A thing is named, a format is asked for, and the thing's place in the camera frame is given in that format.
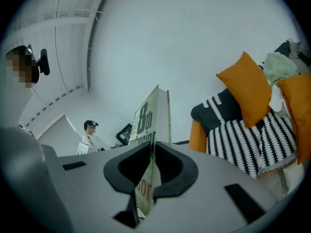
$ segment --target person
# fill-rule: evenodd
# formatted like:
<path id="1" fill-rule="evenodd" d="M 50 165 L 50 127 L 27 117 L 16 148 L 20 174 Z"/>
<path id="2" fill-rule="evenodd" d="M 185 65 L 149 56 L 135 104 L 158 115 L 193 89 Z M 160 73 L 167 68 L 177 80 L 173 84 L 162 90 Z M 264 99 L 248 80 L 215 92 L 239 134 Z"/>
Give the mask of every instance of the person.
<path id="1" fill-rule="evenodd" d="M 111 147 L 109 147 L 104 141 L 102 141 L 97 135 L 95 135 L 96 126 L 98 126 L 98 123 L 94 121 L 85 121 L 84 130 L 86 133 L 82 136 L 82 143 L 98 147 L 101 150 L 110 150 Z"/>

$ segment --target white ceiling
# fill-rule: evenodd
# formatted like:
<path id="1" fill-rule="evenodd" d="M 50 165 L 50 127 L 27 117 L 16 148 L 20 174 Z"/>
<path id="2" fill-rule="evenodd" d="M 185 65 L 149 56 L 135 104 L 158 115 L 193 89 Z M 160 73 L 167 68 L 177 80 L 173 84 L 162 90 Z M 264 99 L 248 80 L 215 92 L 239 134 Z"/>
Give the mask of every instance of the white ceiling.
<path id="1" fill-rule="evenodd" d="M 47 49 L 51 73 L 40 75 L 20 124 L 27 127 L 43 110 L 71 91 L 87 88 L 86 59 L 101 0 L 26 0 L 8 25 L 2 50 L 29 44 L 35 59 Z"/>

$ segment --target black and white striped pillow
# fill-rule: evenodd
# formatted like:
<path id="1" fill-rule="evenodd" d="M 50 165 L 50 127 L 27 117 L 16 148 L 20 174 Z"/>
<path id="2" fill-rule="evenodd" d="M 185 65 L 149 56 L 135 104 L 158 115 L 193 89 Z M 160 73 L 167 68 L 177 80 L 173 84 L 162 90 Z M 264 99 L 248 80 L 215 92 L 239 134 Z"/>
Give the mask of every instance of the black and white striped pillow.
<path id="1" fill-rule="evenodd" d="M 195 106 L 191 117 L 198 121 L 208 132 L 230 120 L 241 120 L 242 114 L 238 102 L 228 89 Z"/>
<path id="2" fill-rule="evenodd" d="M 206 153 L 226 159 L 256 178 L 260 169 L 261 124 L 246 128 L 244 120 L 233 120 L 209 131 Z"/>
<path id="3" fill-rule="evenodd" d="M 281 118 L 273 111 L 263 118 L 261 129 L 261 167 L 259 175 L 285 167 L 296 159 L 296 142 L 289 118 Z"/>

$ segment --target white wall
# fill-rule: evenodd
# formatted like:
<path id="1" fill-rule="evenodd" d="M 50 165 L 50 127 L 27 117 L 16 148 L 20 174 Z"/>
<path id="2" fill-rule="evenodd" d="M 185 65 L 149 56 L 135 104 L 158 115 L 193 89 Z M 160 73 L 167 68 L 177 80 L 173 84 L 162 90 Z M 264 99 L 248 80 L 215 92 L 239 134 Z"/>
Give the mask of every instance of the white wall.
<path id="1" fill-rule="evenodd" d="M 189 139 L 191 109 L 225 89 L 216 73 L 243 51 L 260 63 L 298 39 L 281 0 L 108 0 L 93 37 L 90 86 L 111 115 L 132 121 L 159 84 L 173 142 Z"/>
<path id="2" fill-rule="evenodd" d="M 39 142 L 53 147 L 60 157 L 76 155 L 81 137 L 71 127 L 66 116 L 63 116 L 40 137 Z"/>
<path id="3" fill-rule="evenodd" d="M 27 128 L 39 138 L 63 115 L 66 115 L 80 137 L 85 132 L 83 124 L 86 120 L 97 122 L 96 134 L 110 146 L 118 142 L 115 135 L 129 123 L 124 124 L 115 114 L 111 115 L 99 99 L 80 87 L 48 107 Z"/>

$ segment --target ceiling beam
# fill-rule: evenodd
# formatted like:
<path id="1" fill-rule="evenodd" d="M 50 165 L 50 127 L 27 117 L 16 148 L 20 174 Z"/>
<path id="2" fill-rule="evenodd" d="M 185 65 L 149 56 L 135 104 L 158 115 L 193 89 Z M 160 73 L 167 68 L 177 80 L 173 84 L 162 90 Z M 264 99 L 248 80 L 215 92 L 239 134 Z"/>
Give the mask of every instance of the ceiling beam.
<path id="1" fill-rule="evenodd" d="M 30 24 L 29 26 L 13 32 L 4 39 L 5 43 L 13 43 L 20 40 L 25 35 L 36 33 L 38 31 L 68 24 L 84 24 L 88 23 L 88 17 L 58 17 Z"/>
<path id="2" fill-rule="evenodd" d="M 97 11 L 102 0 L 93 0 L 92 11 Z M 91 36 L 91 31 L 94 23 L 96 12 L 90 12 L 88 17 L 88 23 L 86 25 L 86 33 L 84 35 L 83 45 L 82 45 L 82 68 L 83 68 L 83 84 L 84 88 L 88 90 L 87 83 L 87 55 L 88 55 L 88 43 Z"/>

